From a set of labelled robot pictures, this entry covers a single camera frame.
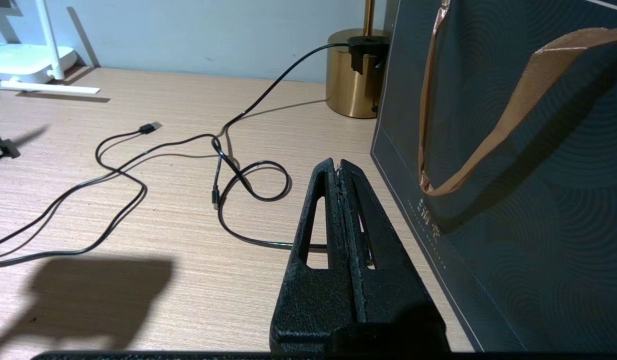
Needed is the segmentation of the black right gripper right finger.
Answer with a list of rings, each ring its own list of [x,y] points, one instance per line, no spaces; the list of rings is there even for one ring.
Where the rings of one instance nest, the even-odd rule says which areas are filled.
[[[450,353],[446,324],[365,173],[339,164],[354,318],[337,331],[346,353]]]

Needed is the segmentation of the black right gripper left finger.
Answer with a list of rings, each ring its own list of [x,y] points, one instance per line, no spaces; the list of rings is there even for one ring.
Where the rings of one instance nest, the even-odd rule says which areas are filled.
[[[350,162],[328,158],[311,173],[278,299],[270,321],[272,353],[324,353],[332,333],[358,320],[352,264],[363,248],[355,223]],[[307,264],[318,201],[326,212],[327,267]]]

